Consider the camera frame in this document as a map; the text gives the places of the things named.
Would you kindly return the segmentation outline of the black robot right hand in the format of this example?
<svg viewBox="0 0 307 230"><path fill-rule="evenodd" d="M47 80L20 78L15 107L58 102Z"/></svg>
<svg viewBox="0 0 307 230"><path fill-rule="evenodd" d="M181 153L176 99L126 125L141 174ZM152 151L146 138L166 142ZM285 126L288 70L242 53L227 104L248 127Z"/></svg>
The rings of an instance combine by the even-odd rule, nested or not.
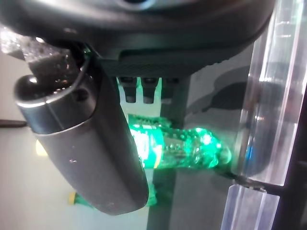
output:
<svg viewBox="0 0 307 230"><path fill-rule="evenodd" d="M67 182L109 215L145 206L148 185L116 78L153 100L170 84L228 59L270 21L272 0L3 0L3 52L32 74L15 102Z"/></svg>

